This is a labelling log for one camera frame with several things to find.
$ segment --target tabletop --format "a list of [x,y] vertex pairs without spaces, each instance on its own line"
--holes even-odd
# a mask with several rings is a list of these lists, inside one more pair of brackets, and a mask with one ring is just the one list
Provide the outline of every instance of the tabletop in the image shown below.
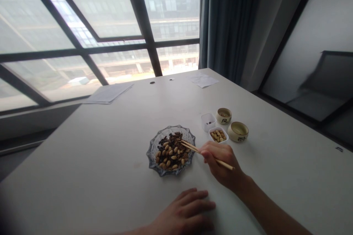
[[[182,191],[207,189],[216,234],[263,234],[244,204],[211,175],[203,158],[179,176],[149,169],[149,142],[181,125],[208,140],[201,115],[232,111],[249,128],[229,145],[243,171],[314,234],[353,234],[353,153],[210,69],[134,82],[111,105],[81,105],[0,183],[1,210],[18,234],[108,234],[150,223]],[[227,125],[220,125],[225,130]]]

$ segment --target forearm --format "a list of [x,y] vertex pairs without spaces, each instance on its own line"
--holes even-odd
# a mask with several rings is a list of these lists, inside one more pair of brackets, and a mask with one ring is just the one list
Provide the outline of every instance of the forearm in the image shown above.
[[241,183],[233,188],[233,192],[249,208],[266,234],[311,234],[277,206],[251,177],[245,176]]

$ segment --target glass bowl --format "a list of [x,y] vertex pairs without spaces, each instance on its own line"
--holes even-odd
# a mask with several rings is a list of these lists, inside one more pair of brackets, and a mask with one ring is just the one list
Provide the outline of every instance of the glass bowl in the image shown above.
[[165,129],[158,131],[157,135],[150,141],[150,147],[148,148],[146,155],[150,162],[149,168],[155,170],[160,177],[163,177],[166,175],[178,175],[181,171],[183,171],[186,167],[188,167],[191,164],[192,157],[194,156],[194,151],[188,152],[189,154],[188,160],[185,162],[183,166],[179,167],[174,171],[163,170],[161,167],[159,167],[158,164],[156,164],[156,153],[159,151],[158,146],[160,146],[159,142],[165,136],[167,136],[168,138],[170,133],[174,134],[175,132],[182,133],[183,134],[182,139],[195,146],[195,139],[196,139],[195,136],[191,134],[189,129],[184,128],[180,125],[168,126]]

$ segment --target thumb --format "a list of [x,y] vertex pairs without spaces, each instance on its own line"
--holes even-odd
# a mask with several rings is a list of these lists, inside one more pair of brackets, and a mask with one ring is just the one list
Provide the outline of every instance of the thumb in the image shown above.
[[201,155],[205,158],[206,162],[208,163],[211,173],[215,173],[219,166],[216,160],[214,159],[212,153],[210,153],[209,151],[202,151]]

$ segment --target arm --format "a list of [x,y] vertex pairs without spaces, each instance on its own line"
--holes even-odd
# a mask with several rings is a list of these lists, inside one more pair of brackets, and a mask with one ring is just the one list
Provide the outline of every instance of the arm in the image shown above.
[[[295,219],[277,206],[240,168],[238,161],[229,145],[212,141],[205,143],[199,151],[204,162],[210,167],[211,173],[222,185],[233,191],[249,208],[254,217],[265,230],[266,234],[311,234]],[[232,165],[235,170],[218,165],[216,159]]]

